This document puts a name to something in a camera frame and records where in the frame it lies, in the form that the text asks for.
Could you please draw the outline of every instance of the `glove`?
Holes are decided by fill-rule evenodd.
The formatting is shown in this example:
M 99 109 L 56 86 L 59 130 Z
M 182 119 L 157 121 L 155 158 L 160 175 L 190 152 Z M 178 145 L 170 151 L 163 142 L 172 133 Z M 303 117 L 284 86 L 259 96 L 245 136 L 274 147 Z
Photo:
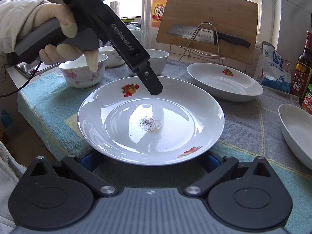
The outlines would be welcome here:
M 66 37 L 74 38 L 76 36 L 78 28 L 75 22 L 74 14 L 71 12 L 69 7 L 62 4 L 44 4 L 35 16 L 33 28 L 37 28 L 54 17 L 60 21 L 62 32 Z M 50 65 L 73 61 L 84 54 L 89 69 L 92 72 L 96 72 L 98 69 L 98 53 L 98 50 L 82 52 L 74 46 L 63 43 L 59 44 L 57 47 L 47 45 L 44 49 L 39 51 L 39 56 L 46 65 Z

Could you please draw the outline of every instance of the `round plate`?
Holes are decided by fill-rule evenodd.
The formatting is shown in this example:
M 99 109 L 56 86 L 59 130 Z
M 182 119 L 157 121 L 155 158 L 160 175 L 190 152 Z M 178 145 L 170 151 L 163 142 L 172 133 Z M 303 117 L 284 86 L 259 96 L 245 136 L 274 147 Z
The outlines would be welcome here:
M 106 84 L 82 103 L 78 127 L 87 142 L 111 158 L 136 165 L 170 165 L 199 156 L 219 139 L 224 114 L 197 86 L 158 77 L 152 96 L 138 77 Z
M 263 93 L 262 86 L 250 76 L 235 69 L 213 63 L 194 63 L 188 73 L 196 84 L 215 97 L 245 102 Z
M 278 108 L 282 134 L 294 155 L 312 170 L 312 116 L 290 104 Z

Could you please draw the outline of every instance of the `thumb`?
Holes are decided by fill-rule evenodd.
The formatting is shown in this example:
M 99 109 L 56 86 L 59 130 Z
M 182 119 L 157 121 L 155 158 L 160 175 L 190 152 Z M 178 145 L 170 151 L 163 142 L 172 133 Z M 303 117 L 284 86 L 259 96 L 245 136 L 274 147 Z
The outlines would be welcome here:
M 95 73 L 98 69 L 99 50 L 85 51 L 84 55 L 89 69 Z
M 60 27 L 66 37 L 74 38 L 76 36 L 78 27 L 74 14 L 68 6 L 63 4 L 49 3 L 42 6 L 36 14 L 34 28 L 51 18 L 57 18 L 60 21 Z

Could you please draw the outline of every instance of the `wooden cutting board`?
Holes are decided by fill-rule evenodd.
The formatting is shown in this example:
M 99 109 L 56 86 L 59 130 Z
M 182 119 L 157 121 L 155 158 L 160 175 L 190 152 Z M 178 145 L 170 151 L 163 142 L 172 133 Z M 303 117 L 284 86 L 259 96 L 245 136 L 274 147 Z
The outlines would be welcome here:
M 167 34 L 173 25 L 198 26 L 213 24 L 219 32 L 235 35 L 249 41 L 252 46 L 243 46 L 219 41 L 222 56 L 252 64 L 258 24 L 258 4 L 246 0 L 168 0 L 156 41 L 177 46 L 188 45 L 189 40 Z M 212 26 L 202 28 L 213 30 Z M 217 45 L 192 41 L 191 48 L 218 54 Z

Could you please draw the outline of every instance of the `checkered tablecloth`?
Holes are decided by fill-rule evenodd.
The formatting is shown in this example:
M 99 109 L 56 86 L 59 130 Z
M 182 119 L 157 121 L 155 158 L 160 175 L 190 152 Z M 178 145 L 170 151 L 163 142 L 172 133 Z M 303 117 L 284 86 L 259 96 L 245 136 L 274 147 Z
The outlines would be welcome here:
M 187 73 L 187 66 L 184 62 L 168 60 L 163 75 L 194 83 Z M 96 88 L 127 76 L 126 65 L 107 68 L 99 84 L 82 90 L 68 87 L 60 71 L 57 71 L 24 88 L 18 95 L 18 109 L 57 159 L 68 154 L 81 155 L 90 146 L 83 140 L 76 125 L 80 104 Z M 291 233 L 308 233 L 312 229 L 312 172 L 287 146 L 278 116 L 281 104 L 298 106 L 298 98 L 264 87 L 264 93 L 250 102 L 217 101 L 225 114 L 225 127 L 220 140 L 211 150 L 221 157 L 231 155 L 240 161 L 253 161 L 256 156 L 266 157 L 294 202 L 286 229 Z M 184 188 L 205 175 L 196 161 L 152 168 L 105 161 L 95 173 L 117 187 Z

